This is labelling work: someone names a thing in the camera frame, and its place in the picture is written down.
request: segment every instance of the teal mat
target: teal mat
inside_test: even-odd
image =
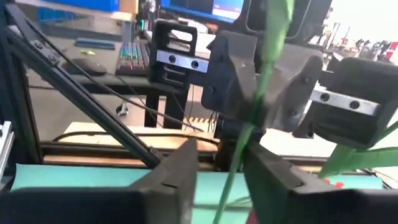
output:
[[[148,170],[97,167],[67,167],[18,165],[13,190],[25,187],[126,187]],[[216,213],[226,173],[200,172],[195,194],[193,223],[211,223]],[[331,183],[343,182],[345,188],[381,189],[382,180],[370,176],[331,177]],[[249,195],[244,176],[237,174],[229,201],[232,202]],[[222,219],[222,224],[242,224],[246,222],[250,206],[230,207]]]

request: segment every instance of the black cable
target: black cable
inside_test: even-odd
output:
[[[185,115],[185,110],[182,108],[182,106],[181,106],[180,103],[178,102],[177,97],[175,96],[174,93],[172,93],[172,95],[173,95],[173,97],[174,97],[174,99],[175,99],[175,102],[177,103],[178,107],[180,108],[180,111],[182,112],[182,114],[184,114],[184,118],[187,119],[188,124],[189,124],[190,126],[192,126],[191,121],[188,119],[187,115]]]
[[[189,109],[188,121],[191,119],[191,115],[192,115],[193,99],[194,99],[194,96],[195,96],[195,86],[192,85],[192,99],[191,99],[191,108]]]
[[[102,136],[110,136],[109,133],[105,131],[74,131],[70,133],[65,133],[57,136],[54,138],[52,141],[53,142],[59,142],[60,140],[72,136],[81,136],[81,135],[88,135],[88,136],[94,136],[94,135],[102,135]],[[146,134],[135,134],[137,136],[141,137],[180,137],[180,138],[193,138],[199,141],[204,141],[208,142],[214,145],[218,145],[218,142],[212,139],[200,137],[200,136],[191,136],[189,134],[178,134],[178,133],[146,133]]]
[[[72,62],[71,60],[69,60],[69,58],[66,57],[66,55],[65,55],[62,51],[60,51],[56,46],[54,46],[53,43],[51,43],[51,41],[50,41],[46,36],[44,36],[44,35],[40,35],[40,36],[41,36],[41,38],[43,38],[44,41],[46,41],[46,42],[47,42],[47,43],[48,43],[48,44],[49,44],[49,45],[50,45],[50,46],[63,58],[63,59],[65,59],[68,63],[72,64],[75,68],[77,68],[77,69],[79,70],[79,72],[81,72],[87,79],[89,79],[90,81],[92,81],[95,85],[98,85],[98,86],[101,87],[102,89],[104,89],[104,90],[106,90],[106,91],[112,93],[113,95],[119,97],[120,99],[122,99],[122,100],[124,100],[124,101],[126,101],[126,102],[128,102],[128,103],[131,103],[132,105],[137,106],[137,107],[139,107],[139,108],[141,108],[141,109],[144,109],[144,110],[146,110],[146,111],[148,111],[148,112],[150,112],[150,113],[157,114],[157,115],[162,116],[162,117],[164,117],[165,119],[168,119],[168,120],[170,120],[170,121],[176,122],[176,123],[178,123],[178,124],[186,125],[186,126],[192,128],[192,129],[196,129],[196,130],[198,130],[198,131],[202,131],[202,132],[203,132],[203,130],[200,129],[200,128],[196,128],[196,127],[194,127],[194,126],[192,126],[192,125],[189,125],[189,124],[187,124],[187,123],[184,123],[184,122],[182,122],[182,121],[180,121],[180,120],[178,120],[178,119],[176,119],[176,118],[173,118],[173,117],[171,117],[171,116],[167,116],[166,114],[162,114],[162,113],[160,113],[160,112],[158,112],[158,111],[156,111],[156,110],[150,109],[150,108],[148,108],[148,107],[146,107],[146,106],[141,106],[140,104],[138,104],[138,103],[136,103],[136,102],[133,102],[133,101],[131,101],[130,99],[128,99],[128,98],[122,96],[121,94],[119,94],[118,92],[112,90],[111,88],[107,87],[106,85],[104,85],[104,84],[102,84],[102,83],[96,81],[96,80],[95,80],[94,78],[92,78],[87,72],[85,72],[83,69],[81,69],[79,66],[77,66],[74,62]]]
[[[383,173],[380,173],[380,172],[378,172],[378,171],[376,171],[376,170],[374,170],[374,169],[360,169],[360,171],[362,171],[362,172],[364,172],[364,173],[366,173],[366,174],[372,175],[372,176],[374,176],[374,177],[380,178],[380,179],[382,180],[383,187],[384,187],[385,189],[393,189],[393,188],[392,188],[386,181],[384,181],[383,178],[381,178],[378,174],[383,175],[383,176],[385,176],[385,177],[387,177],[387,178],[389,178],[389,179],[391,179],[391,180],[393,180],[393,181],[396,181],[394,178],[389,177],[388,175],[385,175],[385,174],[383,174]]]
[[[115,75],[115,74],[112,74],[112,73],[108,73],[108,74],[114,75],[118,80],[120,80],[121,82],[123,82],[123,84],[125,84],[125,85],[132,91],[132,93],[138,97],[138,99],[139,99],[139,101],[141,101],[142,105],[145,106],[144,101],[141,99],[141,97],[138,95],[138,93],[133,89],[133,87],[131,87],[126,81],[124,81],[124,79],[122,79],[119,75]],[[154,121],[156,121],[156,123],[157,123],[160,127],[164,128],[163,125],[161,125],[161,124],[158,122],[158,120],[155,118],[155,116],[154,116],[152,113],[150,113],[150,116],[152,117],[152,119],[153,119]]]
[[[210,114],[210,117],[209,117],[209,122],[208,122],[208,124],[207,124],[207,132],[209,133],[210,132],[210,126],[211,126],[211,122],[213,121],[213,115],[214,115],[214,111],[213,112],[211,112],[211,114]]]

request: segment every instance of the desk leg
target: desk leg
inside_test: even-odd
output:
[[[183,121],[185,105],[187,105],[187,97],[188,97],[188,90],[184,93],[176,94],[175,98],[172,95],[167,96],[165,114],[169,115],[175,119],[178,119],[180,121]],[[182,129],[182,124],[178,124],[174,121],[164,119],[163,127],[170,128],[170,129]]]
[[[158,110],[159,107],[159,95],[147,95],[146,98],[146,103],[145,105],[153,110]],[[144,126],[145,127],[150,127],[150,128],[156,128],[156,120],[157,120],[157,115],[152,114],[148,111],[145,111],[145,121],[144,121]]]

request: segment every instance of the keyboard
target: keyboard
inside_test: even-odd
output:
[[[145,42],[124,43],[120,48],[116,75],[146,76],[149,67],[149,46]]]

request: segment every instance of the metal bracket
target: metal bracket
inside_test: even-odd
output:
[[[316,88],[312,91],[310,99],[317,103],[334,106],[348,111],[374,116],[379,104],[353,96],[347,96],[332,91]]]
[[[0,179],[7,166],[8,157],[10,155],[11,147],[14,142],[14,132],[12,131],[11,122],[5,121],[0,126],[2,135],[0,135]]]
[[[46,48],[40,41],[32,40],[29,41],[29,43],[37,49],[43,57],[47,58],[54,67],[60,63],[59,57],[54,55],[54,53],[50,49]]]
[[[205,59],[189,57],[174,52],[167,52],[164,50],[157,51],[156,61],[202,73],[207,72],[207,67],[209,64],[209,61]]]

